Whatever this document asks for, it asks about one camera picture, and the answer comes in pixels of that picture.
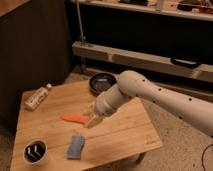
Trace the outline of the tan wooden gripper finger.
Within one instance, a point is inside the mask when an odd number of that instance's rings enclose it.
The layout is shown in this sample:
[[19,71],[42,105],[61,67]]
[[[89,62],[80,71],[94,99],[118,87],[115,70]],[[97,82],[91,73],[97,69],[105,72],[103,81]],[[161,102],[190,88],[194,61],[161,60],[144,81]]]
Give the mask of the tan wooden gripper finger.
[[103,118],[100,116],[92,116],[88,122],[85,124],[85,127],[90,129],[93,128],[95,126],[97,126],[98,124],[100,124],[103,121]]

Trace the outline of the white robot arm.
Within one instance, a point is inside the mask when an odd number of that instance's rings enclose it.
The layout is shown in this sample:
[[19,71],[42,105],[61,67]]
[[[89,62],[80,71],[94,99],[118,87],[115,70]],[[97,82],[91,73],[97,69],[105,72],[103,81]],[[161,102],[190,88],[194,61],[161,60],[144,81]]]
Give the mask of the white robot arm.
[[213,103],[158,86],[131,70],[120,73],[117,83],[97,96],[85,126],[100,124],[135,97],[155,103],[213,138]]

